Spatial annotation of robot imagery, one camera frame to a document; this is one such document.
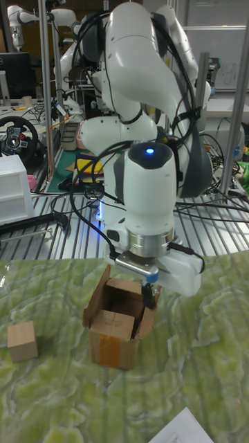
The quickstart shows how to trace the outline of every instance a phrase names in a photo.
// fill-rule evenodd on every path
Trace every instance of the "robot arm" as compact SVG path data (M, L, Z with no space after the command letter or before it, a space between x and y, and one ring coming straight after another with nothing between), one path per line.
M24 45L21 27L31 23L37 23L39 21L39 15L35 10L29 12L19 6L9 6L8 19L14 47L18 51L21 51ZM73 33L77 34L79 22L76 20L75 13L72 10L52 9L51 12L48 13L48 22L52 22L52 20L56 21L57 26L68 26Z

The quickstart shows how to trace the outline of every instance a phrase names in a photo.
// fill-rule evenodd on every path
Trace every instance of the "wall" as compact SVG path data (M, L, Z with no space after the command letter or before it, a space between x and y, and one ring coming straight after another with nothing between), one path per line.
M190 0L188 26L246 25L248 0Z

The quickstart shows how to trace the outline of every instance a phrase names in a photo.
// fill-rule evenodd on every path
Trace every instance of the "wooden block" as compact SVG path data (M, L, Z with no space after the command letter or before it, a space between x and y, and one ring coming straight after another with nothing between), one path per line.
M13 363L38 357L34 323L8 326L8 350Z

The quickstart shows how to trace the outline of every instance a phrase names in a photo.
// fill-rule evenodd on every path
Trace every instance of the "cardboard box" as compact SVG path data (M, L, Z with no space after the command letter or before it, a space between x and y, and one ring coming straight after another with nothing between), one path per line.
M8 350L13 363L38 357L34 323L8 326Z
M108 266L83 313L91 360L110 368L131 369L140 340L153 329L156 307L143 305L137 282L110 278Z

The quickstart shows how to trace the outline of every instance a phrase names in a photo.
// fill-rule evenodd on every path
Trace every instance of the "paper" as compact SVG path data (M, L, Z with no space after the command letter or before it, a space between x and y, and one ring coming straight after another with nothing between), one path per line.
M188 408L182 410L149 443L214 443Z

